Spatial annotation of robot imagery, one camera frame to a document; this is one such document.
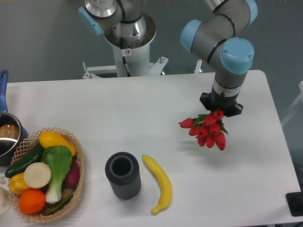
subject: pot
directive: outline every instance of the pot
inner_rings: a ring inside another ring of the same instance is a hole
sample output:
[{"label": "pot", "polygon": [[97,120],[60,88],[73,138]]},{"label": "pot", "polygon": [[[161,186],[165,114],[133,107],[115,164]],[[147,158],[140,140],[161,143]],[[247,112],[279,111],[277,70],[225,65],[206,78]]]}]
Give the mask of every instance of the pot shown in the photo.
[{"label": "pot", "polygon": [[0,73],[0,166],[10,165],[17,147],[28,137],[19,119],[8,113],[6,88],[9,72]]}]

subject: purple radish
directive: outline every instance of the purple radish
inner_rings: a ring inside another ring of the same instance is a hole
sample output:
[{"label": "purple radish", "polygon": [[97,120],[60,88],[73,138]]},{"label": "purple radish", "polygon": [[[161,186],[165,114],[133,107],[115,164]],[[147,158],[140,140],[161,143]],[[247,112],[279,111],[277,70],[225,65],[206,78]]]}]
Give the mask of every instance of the purple radish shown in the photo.
[{"label": "purple radish", "polygon": [[80,169],[75,159],[72,160],[71,168],[65,177],[65,182],[70,186],[76,186],[80,179]]}]

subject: green cucumber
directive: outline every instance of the green cucumber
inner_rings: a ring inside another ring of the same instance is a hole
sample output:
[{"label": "green cucumber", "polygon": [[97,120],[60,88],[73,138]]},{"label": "green cucumber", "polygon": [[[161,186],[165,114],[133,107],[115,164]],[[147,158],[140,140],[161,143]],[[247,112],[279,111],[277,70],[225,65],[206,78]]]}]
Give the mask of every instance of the green cucumber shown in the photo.
[{"label": "green cucumber", "polygon": [[57,206],[48,209],[43,214],[43,216],[48,216],[48,215],[54,214],[55,212],[61,210],[62,207],[64,207],[66,204],[68,204],[71,201],[71,199],[72,199],[73,196],[74,196],[73,193],[69,194]]},{"label": "green cucumber", "polygon": [[5,176],[12,178],[16,174],[23,173],[30,164],[40,162],[43,151],[44,148],[38,142],[29,152],[5,171]]}]

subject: red tulip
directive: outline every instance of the red tulip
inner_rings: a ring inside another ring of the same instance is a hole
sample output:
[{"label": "red tulip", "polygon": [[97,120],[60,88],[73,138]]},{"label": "red tulip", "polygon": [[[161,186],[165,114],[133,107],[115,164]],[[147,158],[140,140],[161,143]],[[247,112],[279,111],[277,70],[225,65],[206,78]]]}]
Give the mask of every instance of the red tulip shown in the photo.
[{"label": "red tulip", "polygon": [[215,123],[209,126],[209,131],[211,134],[216,135],[221,131],[221,127],[218,123]]},{"label": "red tulip", "polygon": [[222,118],[224,117],[224,111],[223,110],[215,110],[214,111],[214,117],[217,120],[222,120]]},{"label": "red tulip", "polygon": [[214,137],[212,135],[207,136],[206,145],[208,148],[212,148],[214,146]]},{"label": "red tulip", "polygon": [[196,136],[196,135],[200,132],[200,129],[201,129],[201,126],[200,126],[200,125],[197,125],[196,127],[191,128],[191,129],[189,130],[189,135],[190,135],[190,136]]},{"label": "red tulip", "polygon": [[206,127],[201,127],[200,128],[200,131],[199,131],[199,135],[200,136],[208,136],[208,134],[209,134],[209,131],[208,131],[208,129],[206,128]]},{"label": "red tulip", "polygon": [[192,118],[187,118],[179,124],[181,128],[190,129],[191,127],[193,127],[194,120]]},{"label": "red tulip", "polygon": [[218,146],[218,148],[219,148],[220,150],[224,150],[225,147],[226,147],[226,144],[224,143],[224,144],[217,145],[217,146]]},{"label": "red tulip", "polygon": [[216,122],[217,119],[212,114],[209,114],[208,116],[206,116],[202,124],[203,126],[210,126],[212,124],[215,124]]},{"label": "red tulip", "polygon": [[219,132],[217,135],[214,137],[215,143],[218,146],[220,150],[224,150],[226,147],[226,138],[223,132]]},{"label": "red tulip", "polygon": [[198,134],[198,144],[203,147],[206,144],[206,137]]}]

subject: orange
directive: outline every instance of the orange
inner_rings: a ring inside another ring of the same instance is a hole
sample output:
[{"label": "orange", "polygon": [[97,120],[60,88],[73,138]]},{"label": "orange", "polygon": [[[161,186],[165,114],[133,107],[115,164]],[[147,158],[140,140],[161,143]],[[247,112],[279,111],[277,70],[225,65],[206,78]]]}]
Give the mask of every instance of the orange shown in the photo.
[{"label": "orange", "polygon": [[39,189],[28,189],[19,198],[19,207],[25,214],[34,214],[45,205],[45,195]]}]

